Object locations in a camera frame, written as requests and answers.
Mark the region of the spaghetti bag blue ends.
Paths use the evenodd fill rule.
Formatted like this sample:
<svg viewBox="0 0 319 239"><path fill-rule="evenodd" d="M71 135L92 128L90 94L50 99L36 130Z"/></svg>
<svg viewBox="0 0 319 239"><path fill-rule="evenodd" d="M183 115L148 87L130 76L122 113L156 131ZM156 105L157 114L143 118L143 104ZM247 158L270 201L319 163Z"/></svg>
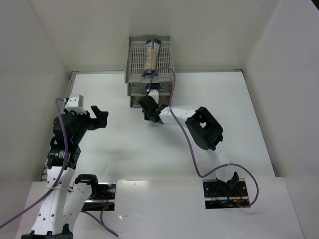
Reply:
<svg viewBox="0 0 319 239"><path fill-rule="evenodd" d="M149 91L149 90L160 90L162 89L160 83L151 83L151 84L148 84L147 87L146 87L146 90Z"/></svg>

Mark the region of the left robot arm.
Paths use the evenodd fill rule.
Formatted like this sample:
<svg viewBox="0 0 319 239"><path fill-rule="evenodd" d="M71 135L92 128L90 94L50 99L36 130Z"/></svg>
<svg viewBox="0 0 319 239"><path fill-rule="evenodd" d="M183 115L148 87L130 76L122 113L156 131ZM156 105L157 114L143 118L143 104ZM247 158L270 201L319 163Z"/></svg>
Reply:
<svg viewBox="0 0 319 239"><path fill-rule="evenodd" d="M46 196L35 223L23 239L71 239L85 201L97 192L94 174L73 179L81 150L79 143L89 130L105 128L108 112L91 107L94 118L81 107L68 108L53 122L54 137L47 157Z"/></svg>

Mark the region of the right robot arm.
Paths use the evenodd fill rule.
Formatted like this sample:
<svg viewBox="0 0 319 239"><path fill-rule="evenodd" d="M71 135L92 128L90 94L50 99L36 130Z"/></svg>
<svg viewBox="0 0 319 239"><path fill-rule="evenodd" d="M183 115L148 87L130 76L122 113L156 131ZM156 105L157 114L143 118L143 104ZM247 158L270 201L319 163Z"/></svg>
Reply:
<svg viewBox="0 0 319 239"><path fill-rule="evenodd" d="M233 190L239 181L239 176L230 168L230 158L223 144L223 128L207 108L199 107L196 110L172 108L165 104L159 105L151 96L143 96L138 100L138 104L144 112L145 120L160 124L176 124L181 128L190 149L195 171L200 178L216 172L218 187L227 193ZM194 143L218 163L216 168L206 174L199 172L189 134Z"/></svg>

